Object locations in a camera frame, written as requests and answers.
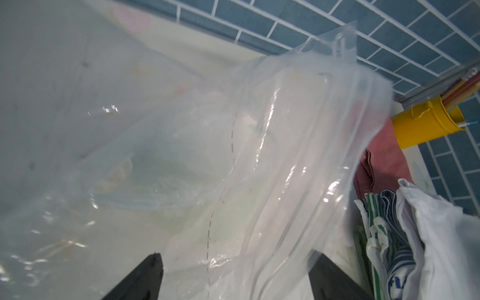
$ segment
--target clothing pile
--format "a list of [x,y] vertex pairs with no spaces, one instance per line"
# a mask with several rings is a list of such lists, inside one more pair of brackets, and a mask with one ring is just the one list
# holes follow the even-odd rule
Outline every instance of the clothing pile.
[[388,122],[354,178],[375,299],[480,299],[480,219],[411,182]]

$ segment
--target red cloth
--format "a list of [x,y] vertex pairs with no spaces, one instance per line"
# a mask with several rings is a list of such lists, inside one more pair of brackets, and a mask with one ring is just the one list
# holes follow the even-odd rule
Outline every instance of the red cloth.
[[378,194],[384,189],[396,191],[400,178],[413,182],[407,159],[396,140],[392,121],[388,119],[365,149],[353,178],[353,186],[357,197],[363,199],[366,192]]

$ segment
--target bathroom wall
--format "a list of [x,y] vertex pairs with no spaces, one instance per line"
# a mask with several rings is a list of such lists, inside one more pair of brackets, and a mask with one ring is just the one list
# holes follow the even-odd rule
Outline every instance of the bathroom wall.
[[[480,0],[123,0],[265,54],[358,21],[358,63],[403,95],[480,55]],[[480,120],[478,95],[460,107]],[[437,192],[480,212],[480,125],[420,145]]]
[[[467,122],[480,120],[480,96],[460,104]],[[435,190],[445,199],[480,213],[480,125],[419,145]]]

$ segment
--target yellow container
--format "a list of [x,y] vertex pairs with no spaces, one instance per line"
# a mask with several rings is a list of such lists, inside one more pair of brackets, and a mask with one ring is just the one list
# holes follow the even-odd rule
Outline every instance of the yellow container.
[[445,110],[440,96],[392,117],[396,139],[402,149],[465,130],[457,126],[464,121],[458,107],[450,113]]

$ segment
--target transparent plastic sheet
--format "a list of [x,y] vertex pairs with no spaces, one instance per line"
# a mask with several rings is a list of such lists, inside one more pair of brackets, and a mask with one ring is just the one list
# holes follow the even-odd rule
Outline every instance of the transparent plastic sheet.
[[282,299],[343,215],[389,115],[345,25],[206,80],[2,224],[3,295],[99,299],[144,257],[159,299]]
[[202,79],[85,2],[0,3],[0,217]]

